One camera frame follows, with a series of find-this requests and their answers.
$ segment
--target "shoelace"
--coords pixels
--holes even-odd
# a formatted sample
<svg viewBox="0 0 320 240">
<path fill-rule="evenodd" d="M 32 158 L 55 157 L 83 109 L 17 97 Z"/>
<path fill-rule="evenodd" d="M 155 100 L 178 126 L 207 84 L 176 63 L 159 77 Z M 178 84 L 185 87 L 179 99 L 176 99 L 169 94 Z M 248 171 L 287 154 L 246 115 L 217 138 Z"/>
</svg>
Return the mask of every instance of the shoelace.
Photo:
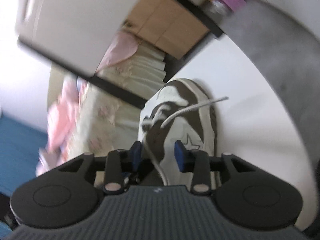
<svg viewBox="0 0 320 240">
<path fill-rule="evenodd" d="M 170 110 L 171 107 L 169 105 L 161 105 L 158 108 L 158 110 L 156 111 L 156 114 L 155 114 L 155 116 L 153 118 L 145 119 L 145 120 L 142 121 L 141 124 L 142 125 L 146 124 L 146 125 L 151 125 L 152 126 L 152 125 L 154 125 L 154 123 L 156 121 L 164 120 L 164 122 L 160 126 L 160 128 L 163 129 L 172 119 L 176 118 L 180 114 L 183 114 L 183 113 L 186 113 L 186 112 L 190 112 L 190 111 L 199 109 L 199 108 L 201 108 L 203 106 L 212 105 L 212 104 L 215 104 L 215 103 L 218 103 L 218 102 L 221 102 L 221 101 L 225 101 L 225 100 L 228 100 L 228 99 L 229 99 L 228 97 L 222 97 L 222 98 L 218 98 L 216 100 L 215 99 L 211 99 L 211 100 L 204 101 L 204 102 L 192 105 L 192 106 L 187 106 L 187 107 L 185 107 L 183 109 L 180 109 L 180 110 L 176 111 L 175 113 L 171 114 L 169 117 L 166 117 L 163 114 L 163 110 Z M 155 169 L 157 170 L 159 176 L 162 179 L 163 185 L 164 186 L 169 185 L 166 174 L 164 173 L 164 171 L 163 171 L 162 167 L 160 166 L 158 160 L 156 159 L 155 155 L 153 154 L 153 152 L 148 147 L 148 144 L 146 142 L 146 137 L 143 138 L 143 142 L 144 142 L 145 150 L 148 152 L 149 157 L 151 159 L 151 162 L 153 163 Z"/>
<path fill-rule="evenodd" d="M 179 116 L 180 114 L 183 113 L 187 113 L 190 111 L 194 111 L 197 110 L 203 106 L 208 106 L 208 105 L 212 105 L 221 101 L 225 101 L 228 100 L 229 97 L 222 97 L 222 98 L 218 98 L 218 99 L 211 99 L 211 100 L 207 100 L 207 101 L 203 101 L 201 103 L 192 105 L 192 106 L 187 106 L 185 108 L 182 108 L 176 112 L 174 112 L 173 114 L 171 114 L 170 116 L 166 117 L 163 114 L 163 110 L 170 110 L 171 107 L 169 105 L 161 105 L 158 110 L 156 111 L 155 116 L 152 119 L 145 119 L 142 121 L 142 125 L 151 125 L 153 126 L 155 124 L 156 121 L 158 120 L 164 120 L 164 122 L 162 123 L 162 125 L 160 126 L 161 129 L 163 129 L 164 127 L 166 127 L 166 125 L 174 118 L 176 118 L 177 116 Z"/>
</svg>

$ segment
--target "gray floor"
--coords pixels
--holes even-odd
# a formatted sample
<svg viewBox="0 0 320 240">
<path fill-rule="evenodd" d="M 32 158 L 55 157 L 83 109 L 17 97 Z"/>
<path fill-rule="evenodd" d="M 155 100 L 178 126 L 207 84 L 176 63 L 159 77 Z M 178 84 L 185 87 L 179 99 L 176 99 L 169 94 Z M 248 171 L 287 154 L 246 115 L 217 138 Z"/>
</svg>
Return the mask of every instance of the gray floor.
<svg viewBox="0 0 320 240">
<path fill-rule="evenodd" d="M 294 20 L 258 0 L 247 0 L 220 27 L 279 95 L 315 167 L 320 158 L 320 43 Z M 168 59 L 167 80 L 189 58 Z"/>
</svg>

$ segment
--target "white table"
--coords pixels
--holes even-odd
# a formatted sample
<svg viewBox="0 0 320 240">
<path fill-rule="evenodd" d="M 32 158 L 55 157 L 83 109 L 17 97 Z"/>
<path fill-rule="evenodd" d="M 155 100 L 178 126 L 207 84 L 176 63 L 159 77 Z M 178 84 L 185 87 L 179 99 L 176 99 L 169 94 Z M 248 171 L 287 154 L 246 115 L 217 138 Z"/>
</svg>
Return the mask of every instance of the white table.
<svg viewBox="0 0 320 240">
<path fill-rule="evenodd" d="M 247 56 L 224 35 L 207 44 L 176 78 L 196 81 L 214 98 L 230 97 L 215 105 L 218 154 L 233 153 L 295 186 L 304 202 L 296 226 L 308 227 L 318 210 L 308 154 L 283 104 Z M 146 103 L 140 121 L 156 106 L 155 97 Z"/>
</svg>

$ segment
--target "ribbed gray surface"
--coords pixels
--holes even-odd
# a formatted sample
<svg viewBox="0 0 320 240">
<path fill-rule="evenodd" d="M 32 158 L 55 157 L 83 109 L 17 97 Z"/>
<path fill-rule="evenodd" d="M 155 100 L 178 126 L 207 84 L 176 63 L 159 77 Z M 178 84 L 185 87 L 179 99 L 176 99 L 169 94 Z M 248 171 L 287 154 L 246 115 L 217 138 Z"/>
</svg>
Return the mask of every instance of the ribbed gray surface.
<svg viewBox="0 0 320 240">
<path fill-rule="evenodd" d="M 272 232 L 252 231 L 222 217 L 209 198 L 194 196 L 184 186 L 133 186 L 120 196 L 105 197 L 86 220 L 61 229 L 25 225 L 7 240 L 299 240 L 294 227 Z"/>
</svg>

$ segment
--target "shoe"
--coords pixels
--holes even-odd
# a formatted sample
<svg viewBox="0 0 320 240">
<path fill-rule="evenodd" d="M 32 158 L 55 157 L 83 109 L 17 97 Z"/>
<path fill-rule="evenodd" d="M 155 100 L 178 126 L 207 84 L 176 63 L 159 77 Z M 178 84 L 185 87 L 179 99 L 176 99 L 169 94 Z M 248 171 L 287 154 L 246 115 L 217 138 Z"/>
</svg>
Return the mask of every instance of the shoe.
<svg viewBox="0 0 320 240">
<path fill-rule="evenodd" d="M 217 121 L 212 104 L 226 99 L 209 100 L 189 79 L 173 80 L 156 94 L 156 107 L 141 123 L 142 143 L 165 185 L 191 185 L 192 174 L 180 172 L 174 157 L 177 140 L 187 150 L 217 155 Z M 212 188 L 216 187 L 215 179 L 212 172 Z"/>
</svg>

